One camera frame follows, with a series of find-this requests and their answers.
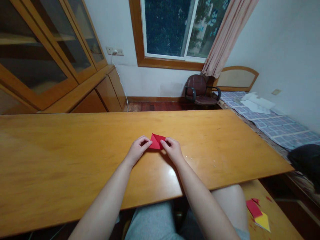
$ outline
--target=person's left hand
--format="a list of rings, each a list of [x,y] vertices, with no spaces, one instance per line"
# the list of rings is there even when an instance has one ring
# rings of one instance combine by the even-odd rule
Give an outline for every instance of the person's left hand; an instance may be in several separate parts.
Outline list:
[[[146,136],[141,136],[137,140],[135,140],[125,157],[125,161],[127,161],[131,167],[133,167],[137,161],[141,158],[142,154],[145,150],[147,150],[152,144],[149,138]]]

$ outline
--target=chair armrest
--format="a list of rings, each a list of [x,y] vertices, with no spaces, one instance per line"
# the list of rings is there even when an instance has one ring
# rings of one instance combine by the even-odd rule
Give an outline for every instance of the chair armrest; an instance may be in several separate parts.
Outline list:
[[[217,101],[220,100],[220,98],[221,98],[221,90],[220,90],[220,88],[218,88],[218,87],[210,87],[210,86],[207,86],[206,88],[215,88],[215,89],[217,89],[217,90],[218,90],[218,98],[217,98]]]
[[[196,101],[196,90],[193,88],[193,87],[187,87],[185,86],[185,92],[184,92],[184,97],[187,98],[187,90],[188,88],[191,88],[192,91],[193,91],[193,96],[192,96],[192,102],[195,102]]]

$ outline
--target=window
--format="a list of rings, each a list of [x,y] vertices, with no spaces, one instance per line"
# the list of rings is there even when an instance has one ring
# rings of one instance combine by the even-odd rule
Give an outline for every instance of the window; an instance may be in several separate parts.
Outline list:
[[[138,65],[201,70],[228,4],[229,0],[130,0]]]

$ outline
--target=wall outlet plate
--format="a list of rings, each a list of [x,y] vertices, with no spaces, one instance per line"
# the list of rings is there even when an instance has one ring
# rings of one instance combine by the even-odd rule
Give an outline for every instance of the wall outlet plate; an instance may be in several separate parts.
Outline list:
[[[275,89],[275,90],[272,92],[272,94],[273,94],[273,95],[278,95],[280,92],[281,92],[280,89]]]
[[[114,53],[114,55],[124,56],[122,48],[114,48],[113,52],[115,52],[115,51],[117,51],[117,52]]]
[[[113,53],[113,48],[112,48],[112,47],[106,47],[106,49],[107,49],[107,53],[108,53],[109,55],[112,55],[112,53]]]

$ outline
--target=person's right hand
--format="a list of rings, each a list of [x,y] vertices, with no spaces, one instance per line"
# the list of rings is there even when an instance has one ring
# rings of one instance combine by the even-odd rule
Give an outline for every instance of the person's right hand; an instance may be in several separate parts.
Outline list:
[[[178,141],[174,140],[173,138],[166,138],[166,142],[169,142],[171,146],[169,146],[163,140],[160,142],[174,164],[176,164],[178,161],[184,160],[180,143]]]

